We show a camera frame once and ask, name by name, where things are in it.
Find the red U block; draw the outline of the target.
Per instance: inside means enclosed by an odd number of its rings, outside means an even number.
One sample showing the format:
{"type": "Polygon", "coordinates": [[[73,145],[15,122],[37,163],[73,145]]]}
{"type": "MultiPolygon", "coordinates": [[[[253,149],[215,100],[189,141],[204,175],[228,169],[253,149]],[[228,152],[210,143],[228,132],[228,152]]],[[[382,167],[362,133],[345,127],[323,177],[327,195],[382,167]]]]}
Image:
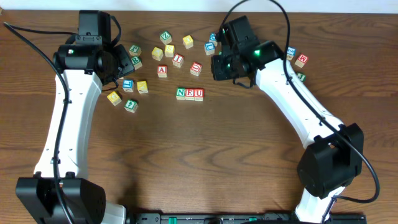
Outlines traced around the red U block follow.
{"type": "Polygon", "coordinates": [[[203,101],[204,100],[204,89],[197,88],[194,91],[194,100],[203,101]]]}
{"type": "Polygon", "coordinates": [[[190,68],[190,73],[192,75],[199,76],[200,73],[201,73],[201,70],[202,70],[202,65],[201,64],[196,63],[196,62],[192,63],[192,66],[190,68]]]}

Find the green N block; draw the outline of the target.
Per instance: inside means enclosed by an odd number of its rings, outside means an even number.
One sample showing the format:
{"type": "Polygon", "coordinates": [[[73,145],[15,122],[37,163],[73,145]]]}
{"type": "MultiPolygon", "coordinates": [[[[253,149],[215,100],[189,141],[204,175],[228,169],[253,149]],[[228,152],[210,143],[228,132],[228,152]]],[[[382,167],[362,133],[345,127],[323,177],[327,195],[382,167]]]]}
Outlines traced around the green N block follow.
{"type": "Polygon", "coordinates": [[[176,99],[185,100],[185,88],[177,88],[176,90],[176,99]]]}

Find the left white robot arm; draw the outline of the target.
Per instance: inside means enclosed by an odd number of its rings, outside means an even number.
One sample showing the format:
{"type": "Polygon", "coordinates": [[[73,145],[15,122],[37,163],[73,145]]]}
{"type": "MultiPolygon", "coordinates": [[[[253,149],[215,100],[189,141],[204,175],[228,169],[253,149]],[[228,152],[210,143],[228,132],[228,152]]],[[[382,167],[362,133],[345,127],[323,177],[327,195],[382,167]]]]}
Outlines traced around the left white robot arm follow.
{"type": "Polygon", "coordinates": [[[134,71],[122,45],[65,44],[53,55],[56,97],[44,150],[33,177],[16,195],[37,223],[131,223],[128,209],[107,201],[88,180],[91,122],[102,87],[134,71]]]}

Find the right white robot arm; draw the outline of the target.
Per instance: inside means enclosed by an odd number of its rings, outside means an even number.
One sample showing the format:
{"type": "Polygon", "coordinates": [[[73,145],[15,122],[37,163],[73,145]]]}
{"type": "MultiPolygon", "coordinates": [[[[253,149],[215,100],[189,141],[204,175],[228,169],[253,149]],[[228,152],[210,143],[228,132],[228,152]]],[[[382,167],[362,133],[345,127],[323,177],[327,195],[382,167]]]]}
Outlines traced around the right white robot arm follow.
{"type": "Polygon", "coordinates": [[[224,45],[211,58],[215,80],[234,80],[239,68],[277,105],[305,149],[297,166],[304,191],[295,216],[308,223],[330,220],[334,202],[362,171],[362,130],[357,124],[344,125],[322,106],[273,41],[237,50],[224,45]]]}

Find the red E block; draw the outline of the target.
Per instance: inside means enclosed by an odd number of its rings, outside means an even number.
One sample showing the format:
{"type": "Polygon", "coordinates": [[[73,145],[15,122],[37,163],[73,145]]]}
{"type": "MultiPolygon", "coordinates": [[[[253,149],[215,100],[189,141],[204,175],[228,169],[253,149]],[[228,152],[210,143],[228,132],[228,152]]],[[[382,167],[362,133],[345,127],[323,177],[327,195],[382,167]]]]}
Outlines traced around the red E block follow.
{"type": "Polygon", "coordinates": [[[185,99],[186,100],[195,100],[195,90],[191,88],[186,88],[185,89],[185,99]]]}

